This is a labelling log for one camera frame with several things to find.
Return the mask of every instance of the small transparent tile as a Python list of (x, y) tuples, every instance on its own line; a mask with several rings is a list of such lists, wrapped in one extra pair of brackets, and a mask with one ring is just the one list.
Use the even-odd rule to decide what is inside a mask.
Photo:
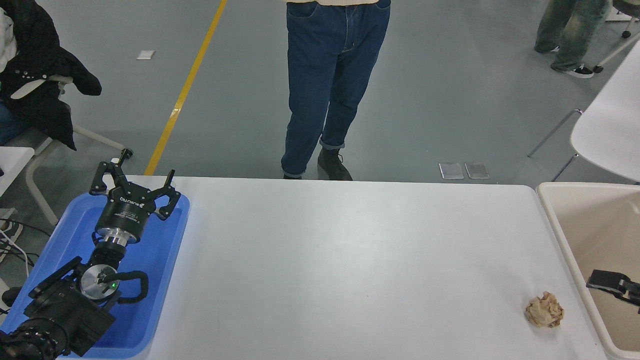
[(469, 179), (489, 179), (489, 170), (484, 163), (465, 163)]
[(439, 163), (439, 165), (442, 179), (455, 180), (465, 178), (462, 173), (462, 166), (459, 163)]
[(156, 53), (155, 50), (142, 50), (140, 51), (140, 55), (138, 55), (138, 60), (151, 60), (151, 57)]

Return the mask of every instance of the brown paper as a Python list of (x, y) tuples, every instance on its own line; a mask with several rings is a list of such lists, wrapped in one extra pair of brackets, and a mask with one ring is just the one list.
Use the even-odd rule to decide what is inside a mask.
[(525, 310), (527, 319), (537, 327), (556, 327), (564, 317), (564, 309), (556, 296), (544, 292), (542, 298), (536, 297), (529, 302)]

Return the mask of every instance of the gray floor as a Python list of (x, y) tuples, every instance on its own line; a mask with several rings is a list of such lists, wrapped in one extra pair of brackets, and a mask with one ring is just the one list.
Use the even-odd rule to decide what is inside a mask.
[[(220, 1), (95, 2), (40, 0), (61, 43), (102, 81), (99, 97), (73, 86), (63, 100), (76, 124), (134, 150), (128, 174), (144, 173)], [(395, 1), (387, 39), (358, 117), (341, 152), (358, 181), (523, 184), (549, 181), (573, 154), (575, 117), (533, 158), (526, 154), (569, 111), (586, 109), (628, 49), (593, 79), (549, 68), (532, 50), (546, 1)], [(156, 174), (280, 178), (289, 117), (287, 31), (279, 0), (230, 0), (180, 113)], [(621, 41), (626, 24), (609, 22), (584, 61), (594, 65)], [(155, 50), (152, 60), (136, 60)], [(98, 161), (117, 151), (76, 135), (36, 181), (61, 215), (84, 193)], [(446, 181), (439, 162), (484, 162), (487, 180)], [(317, 179), (315, 158), (305, 179)], [(632, 183), (583, 160), (560, 181)], [(17, 220), (51, 230), (19, 179), (0, 199)], [(40, 252), (46, 237), (19, 240)], [(10, 286), (24, 265), (0, 263)]]

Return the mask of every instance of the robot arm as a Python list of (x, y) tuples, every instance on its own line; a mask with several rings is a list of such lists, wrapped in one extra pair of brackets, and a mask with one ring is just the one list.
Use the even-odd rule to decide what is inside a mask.
[[(0, 359), (53, 360), (71, 352), (83, 356), (109, 329), (115, 304), (132, 304), (147, 296), (146, 273), (118, 273), (126, 246), (140, 241), (149, 216), (167, 219), (180, 193), (171, 186), (171, 170), (162, 188), (150, 190), (127, 181), (120, 165), (101, 162), (89, 193), (105, 195), (107, 204), (95, 226), (95, 248), (87, 263), (77, 256), (48, 276), (29, 293), (33, 299), (24, 314), (29, 320), (5, 334), (0, 331)], [(114, 187), (107, 192), (102, 181), (110, 174)], [(156, 199), (167, 196), (167, 205), (156, 208)], [(121, 297), (120, 281), (140, 280), (140, 294)]]

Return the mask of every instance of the person's leg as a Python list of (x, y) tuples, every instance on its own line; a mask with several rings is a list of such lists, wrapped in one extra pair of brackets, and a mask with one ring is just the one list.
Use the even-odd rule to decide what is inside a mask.
[(380, 0), (377, 4), (345, 7), (349, 35), (335, 69), (329, 110), (320, 139), (324, 149), (344, 147), (347, 131), (367, 90), (385, 39), (390, 5), (390, 0)]
[(322, 133), (337, 56), (344, 43), (334, 6), (287, 3), (289, 108), (282, 170), (299, 177)]
[(580, 67), (593, 34), (604, 22), (609, 10), (611, 0), (581, 0), (576, 4), (573, 16), (560, 38), (560, 51), (551, 64), (552, 69), (569, 71)]
[(559, 45), (560, 36), (571, 18), (577, 0), (549, 0), (540, 25), (534, 50), (548, 53)]
[(15, 117), (4, 102), (0, 101), (0, 145), (6, 144), (28, 127), (26, 122)]

